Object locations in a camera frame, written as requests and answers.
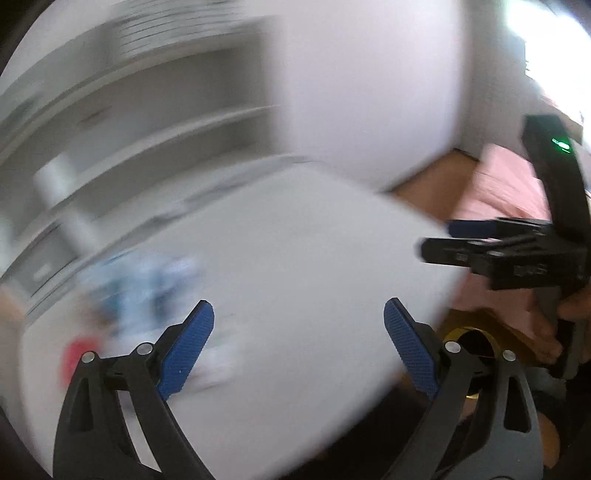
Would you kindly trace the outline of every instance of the blue gripper pad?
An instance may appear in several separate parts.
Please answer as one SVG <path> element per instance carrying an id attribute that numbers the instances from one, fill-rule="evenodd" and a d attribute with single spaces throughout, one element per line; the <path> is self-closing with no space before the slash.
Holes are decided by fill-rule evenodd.
<path id="1" fill-rule="evenodd" d="M 390 299 L 384 307 L 384 325 L 392 339 L 414 387 L 430 400 L 439 391 L 435 360 L 423 345 L 413 327 L 414 320 L 398 299 Z"/>
<path id="2" fill-rule="evenodd" d="M 447 231 L 453 238 L 496 238 L 496 221 L 451 220 Z"/>
<path id="3" fill-rule="evenodd" d="M 164 401 L 168 400 L 173 393 L 183 389 L 185 380 L 191 373 L 212 330 L 213 307 L 210 303 L 204 302 L 198 311 L 193 312 L 193 318 L 185 325 L 162 360 L 158 393 Z"/>

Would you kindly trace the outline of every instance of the pink fabric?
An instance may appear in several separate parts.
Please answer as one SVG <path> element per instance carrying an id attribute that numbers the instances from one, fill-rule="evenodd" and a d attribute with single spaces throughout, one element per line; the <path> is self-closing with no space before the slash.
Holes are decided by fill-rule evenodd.
<path id="1" fill-rule="evenodd" d="M 550 219 L 544 189 L 527 160 L 498 145 L 487 145 L 480 160 L 472 185 L 464 194 L 455 218 Z M 534 338 L 528 311 L 531 301 L 531 290 L 488 290 L 485 277 L 470 273 L 452 308 L 469 312 L 489 308 L 500 321 Z"/>

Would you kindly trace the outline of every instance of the bright light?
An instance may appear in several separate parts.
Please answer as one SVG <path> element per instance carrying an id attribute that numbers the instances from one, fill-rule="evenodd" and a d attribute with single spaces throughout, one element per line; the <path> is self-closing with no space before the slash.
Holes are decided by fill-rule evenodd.
<path id="1" fill-rule="evenodd" d="M 555 138 L 552 139 L 552 142 L 554 142 L 556 145 L 558 145 L 560 148 L 564 150 L 570 150 L 570 145 L 568 143 L 560 142 Z"/>
<path id="2" fill-rule="evenodd" d="M 578 123 L 591 116 L 591 37 L 566 15 L 526 0 L 510 0 L 509 28 L 525 41 L 526 74 Z"/>

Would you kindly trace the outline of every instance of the metal pivot screw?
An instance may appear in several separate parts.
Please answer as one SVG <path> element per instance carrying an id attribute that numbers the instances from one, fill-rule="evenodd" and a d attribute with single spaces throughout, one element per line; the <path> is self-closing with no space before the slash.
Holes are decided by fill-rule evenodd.
<path id="1" fill-rule="evenodd" d="M 514 362 L 517 359 L 517 357 L 511 350 L 503 351 L 503 358 L 508 362 Z"/>
<path id="2" fill-rule="evenodd" d="M 151 343 L 142 343 L 139 347 L 135 350 L 140 355 L 148 355 L 152 351 L 152 344 Z"/>
<path id="3" fill-rule="evenodd" d="M 83 364 L 89 364 L 90 362 L 92 362 L 95 359 L 95 353 L 94 352 L 86 352 L 82 355 L 82 363 Z"/>
<path id="4" fill-rule="evenodd" d="M 446 342 L 445 350 L 447 350 L 450 353 L 459 353 L 460 350 L 462 350 L 462 347 L 457 342 Z"/>

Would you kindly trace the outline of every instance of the green led light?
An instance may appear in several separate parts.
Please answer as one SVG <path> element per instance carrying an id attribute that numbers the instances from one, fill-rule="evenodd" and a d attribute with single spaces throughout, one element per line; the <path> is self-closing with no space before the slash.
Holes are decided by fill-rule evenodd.
<path id="1" fill-rule="evenodd" d="M 554 142 L 556 145 L 558 145 L 563 150 L 566 150 L 566 151 L 570 150 L 570 145 L 568 143 L 561 142 L 559 140 L 556 140 L 555 138 L 552 139 L 552 142 Z"/>

